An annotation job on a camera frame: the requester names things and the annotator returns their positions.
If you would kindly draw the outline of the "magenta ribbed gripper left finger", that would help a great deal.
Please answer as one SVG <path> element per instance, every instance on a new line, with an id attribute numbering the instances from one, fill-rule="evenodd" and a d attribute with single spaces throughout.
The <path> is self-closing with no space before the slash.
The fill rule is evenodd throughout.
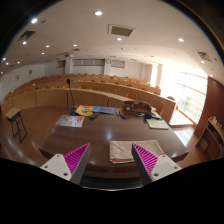
<path id="1" fill-rule="evenodd" d="M 65 155 L 55 154 L 41 169 L 79 185 L 90 154 L 91 147 L 87 143 Z"/>

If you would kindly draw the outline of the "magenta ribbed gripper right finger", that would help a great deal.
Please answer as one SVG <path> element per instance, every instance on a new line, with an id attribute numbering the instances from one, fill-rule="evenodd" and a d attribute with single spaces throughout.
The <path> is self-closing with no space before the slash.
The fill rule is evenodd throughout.
<path id="1" fill-rule="evenodd" d="M 132 145 L 132 156 L 143 185 L 150 184 L 181 170 L 181 167 L 166 154 L 156 155 L 137 144 Z"/>

